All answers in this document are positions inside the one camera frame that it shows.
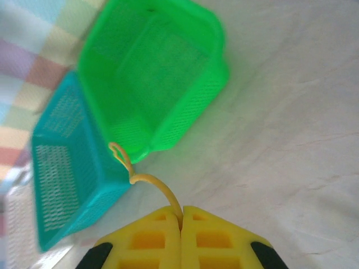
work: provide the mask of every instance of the checkered cloth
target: checkered cloth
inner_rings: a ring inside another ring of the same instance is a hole
[[[30,161],[31,131],[63,75],[76,64],[104,2],[0,0],[0,196]]]

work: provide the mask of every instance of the white basket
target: white basket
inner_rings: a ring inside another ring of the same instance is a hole
[[[40,253],[34,215],[33,180],[13,187],[5,198],[6,268],[51,269],[72,248],[65,238],[48,252]]]

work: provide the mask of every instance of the black rubber edge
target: black rubber edge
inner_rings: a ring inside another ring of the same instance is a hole
[[[112,249],[111,243],[102,243],[87,251],[76,269],[101,269]]]
[[[273,248],[260,242],[252,242],[251,247],[264,269],[289,269]]]

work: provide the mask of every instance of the yellow string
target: yellow string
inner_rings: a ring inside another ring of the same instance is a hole
[[[113,152],[113,156],[125,166],[125,168],[128,170],[128,173],[130,175],[130,183],[135,184],[138,181],[145,181],[147,183],[151,183],[155,185],[167,198],[169,204],[173,207],[174,214],[177,217],[178,220],[178,226],[179,229],[182,230],[182,223],[183,223],[183,212],[180,206],[180,203],[178,202],[177,198],[175,197],[174,193],[171,191],[170,188],[166,184],[164,184],[161,180],[154,177],[153,175],[149,174],[136,174],[132,164],[131,160],[128,156],[128,154],[125,152],[125,150],[117,143],[111,142],[108,144],[108,147]]]

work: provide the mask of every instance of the white sheet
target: white sheet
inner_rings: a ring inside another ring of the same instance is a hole
[[[266,237],[290,269],[359,268],[359,1],[200,3],[227,29],[230,83],[174,149],[137,171]],[[139,183],[78,240],[166,204]]]

